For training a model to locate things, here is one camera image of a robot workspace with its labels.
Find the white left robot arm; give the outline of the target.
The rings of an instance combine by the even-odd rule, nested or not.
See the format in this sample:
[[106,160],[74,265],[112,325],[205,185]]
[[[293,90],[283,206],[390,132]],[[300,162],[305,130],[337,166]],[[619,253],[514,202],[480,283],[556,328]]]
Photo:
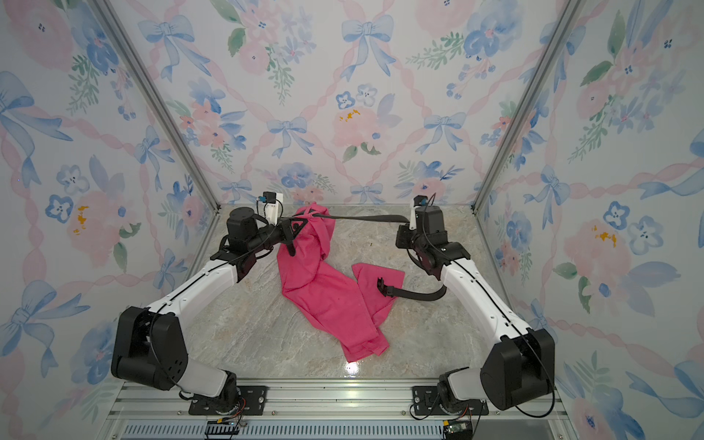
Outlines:
[[308,221],[284,217],[279,203],[259,214],[234,209],[227,234],[209,262],[184,284],[145,307],[130,306],[117,321],[112,375],[155,390],[179,390],[183,399],[216,414],[239,414],[244,399],[236,374],[193,359],[185,332],[190,322],[225,290],[244,280],[254,265],[282,246],[295,253],[295,238]]

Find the black leather belt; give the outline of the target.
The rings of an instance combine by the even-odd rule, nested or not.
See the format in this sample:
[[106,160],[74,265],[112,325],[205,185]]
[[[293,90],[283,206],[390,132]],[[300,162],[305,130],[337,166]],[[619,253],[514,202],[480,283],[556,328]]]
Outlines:
[[[333,220],[355,220],[374,223],[394,223],[402,226],[410,225],[410,221],[400,214],[380,214],[379,216],[330,216],[330,214],[313,213],[313,217],[333,219]],[[442,286],[433,293],[416,293],[415,291],[407,291],[402,288],[396,288],[387,285],[382,277],[377,280],[378,291],[387,298],[404,298],[418,302],[434,302],[438,301],[447,293],[447,287]]]

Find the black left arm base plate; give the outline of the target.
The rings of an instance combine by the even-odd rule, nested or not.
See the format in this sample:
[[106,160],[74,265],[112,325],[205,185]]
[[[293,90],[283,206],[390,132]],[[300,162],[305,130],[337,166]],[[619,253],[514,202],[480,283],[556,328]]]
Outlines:
[[232,404],[216,403],[214,398],[196,395],[190,401],[188,414],[192,416],[235,416],[264,413],[269,388],[264,385],[238,385],[238,401]]

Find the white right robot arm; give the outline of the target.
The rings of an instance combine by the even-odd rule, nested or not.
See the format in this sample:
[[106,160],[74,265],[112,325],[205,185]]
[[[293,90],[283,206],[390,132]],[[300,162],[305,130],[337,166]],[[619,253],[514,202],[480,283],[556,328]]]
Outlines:
[[449,241],[440,207],[426,196],[414,198],[410,220],[398,228],[396,246],[442,285],[433,293],[416,293],[379,280],[379,291],[387,297],[419,302],[438,301],[453,293],[489,346],[481,368],[457,368],[440,376],[437,392],[445,411],[468,412],[475,384],[501,411],[556,395],[555,339],[546,329],[531,328],[509,308],[489,286],[469,251]]

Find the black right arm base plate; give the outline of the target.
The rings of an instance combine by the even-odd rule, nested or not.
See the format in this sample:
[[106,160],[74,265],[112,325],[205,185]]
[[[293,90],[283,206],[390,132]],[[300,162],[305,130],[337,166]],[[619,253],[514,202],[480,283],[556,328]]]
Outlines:
[[414,386],[412,387],[411,412],[418,418],[432,416],[457,417],[460,414],[465,416],[488,415],[489,407],[485,401],[480,399],[469,399],[459,403],[445,404],[440,397],[437,386]]

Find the pink trousers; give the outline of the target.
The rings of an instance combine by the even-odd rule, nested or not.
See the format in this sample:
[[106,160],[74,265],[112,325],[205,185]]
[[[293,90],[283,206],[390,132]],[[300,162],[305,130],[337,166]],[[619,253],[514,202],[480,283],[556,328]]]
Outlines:
[[335,337],[348,362],[382,355],[390,346],[381,332],[394,299],[380,293],[377,282],[403,286],[405,274],[366,263],[352,266],[349,278],[326,262],[336,222],[316,218],[326,207],[312,203],[297,214],[308,221],[295,238],[292,256],[286,246],[277,255],[282,294],[293,302],[310,324]]

